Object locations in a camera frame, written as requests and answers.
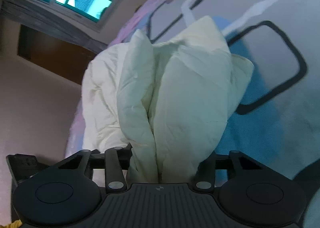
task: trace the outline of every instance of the window frame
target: window frame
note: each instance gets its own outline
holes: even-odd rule
[[[91,18],[86,17],[85,14],[79,14],[79,10],[73,11],[72,7],[66,7],[63,4],[57,3],[56,0],[29,0],[34,4],[51,11],[52,13],[57,13],[57,15],[66,16],[79,24],[84,25],[85,27],[99,33],[105,23],[108,21],[110,16],[115,12],[116,8],[119,6],[122,0],[112,0],[110,6],[104,12],[103,16],[97,21],[94,22]]]

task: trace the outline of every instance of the silver screw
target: silver screw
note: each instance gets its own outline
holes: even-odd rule
[[[198,182],[196,184],[196,186],[199,189],[209,189],[211,187],[211,183],[205,182],[205,181],[201,181],[201,182]]]
[[[119,181],[114,181],[108,184],[108,187],[111,189],[120,189],[123,188],[124,184]]]

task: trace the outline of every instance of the white quilt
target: white quilt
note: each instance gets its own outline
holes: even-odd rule
[[[131,143],[130,183],[187,182],[216,148],[252,71],[209,16],[165,43],[137,30],[85,72],[83,148]]]

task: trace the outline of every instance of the brown wooden panel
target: brown wooden panel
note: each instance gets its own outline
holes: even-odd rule
[[[84,71],[95,54],[21,25],[18,55],[53,73],[81,84]]]

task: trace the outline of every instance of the yellow fabric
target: yellow fabric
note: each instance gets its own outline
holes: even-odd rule
[[[0,228],[19,228],[22,225],[20,220],[13,222],[12,224],[8,224],[6,226],[0,225]]]

